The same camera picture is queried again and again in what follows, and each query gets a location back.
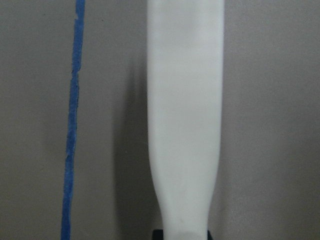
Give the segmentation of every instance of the gray floor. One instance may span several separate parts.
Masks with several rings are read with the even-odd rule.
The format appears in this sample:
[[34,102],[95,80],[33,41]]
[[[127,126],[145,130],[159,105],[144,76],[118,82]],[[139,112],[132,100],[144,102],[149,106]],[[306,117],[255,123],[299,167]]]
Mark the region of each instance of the gray floor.
[[[0,239],[60,237],[73,0],[0,3]],[[73,240],[150,240],[146,0],[88,0]],[[226,0],[215,240],[320,240],[320,2]]]

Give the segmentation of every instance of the white plastic object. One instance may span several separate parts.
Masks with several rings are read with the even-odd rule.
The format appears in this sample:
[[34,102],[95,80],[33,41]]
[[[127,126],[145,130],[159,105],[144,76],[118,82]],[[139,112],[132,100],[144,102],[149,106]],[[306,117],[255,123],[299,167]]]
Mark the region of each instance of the white plastic object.
[[164,240],[207,240],[217,175],[223,0],[148,0],[148,143]]

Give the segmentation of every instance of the white spatula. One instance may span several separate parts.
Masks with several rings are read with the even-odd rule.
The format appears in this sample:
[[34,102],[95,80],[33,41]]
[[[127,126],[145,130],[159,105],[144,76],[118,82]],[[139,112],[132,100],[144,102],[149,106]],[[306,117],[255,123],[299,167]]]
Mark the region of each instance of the white spatula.
[[148,137],[164,240],[207,240],[221,132],[223,0],[148,0]]

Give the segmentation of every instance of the blue painted stripe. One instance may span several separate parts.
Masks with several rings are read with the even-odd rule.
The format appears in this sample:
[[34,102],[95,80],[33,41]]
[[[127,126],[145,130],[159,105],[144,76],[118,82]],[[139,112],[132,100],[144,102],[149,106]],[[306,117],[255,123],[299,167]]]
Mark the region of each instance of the blue painted stripe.
[[74,38],[72,50],[72,79],[70,82],[68,133],[66,140],[66,158],[64,169],[64,186],[61,220],[61,240],[70,240],[71,202],[74,185],[74,156],[77,140],[77,108],[79,99],[79,76],[84,33],[85,0],[76,0],[74,20]]

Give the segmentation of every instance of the blue tape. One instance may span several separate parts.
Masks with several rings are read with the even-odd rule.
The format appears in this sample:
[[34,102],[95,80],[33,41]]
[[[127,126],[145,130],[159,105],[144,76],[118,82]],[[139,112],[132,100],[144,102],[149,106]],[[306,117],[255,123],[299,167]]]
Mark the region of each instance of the blue tape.
[[70,82],[68,133],[66,139],[66,158],[61,220],[61,240],[70,240],[71,202],[74,185],[74,156],[77,140],[77,108],[79,99],[79,76],[84,33],[85,0],[75,1],[77,19],[74,20],[74,38],[72,50],[72,79]]

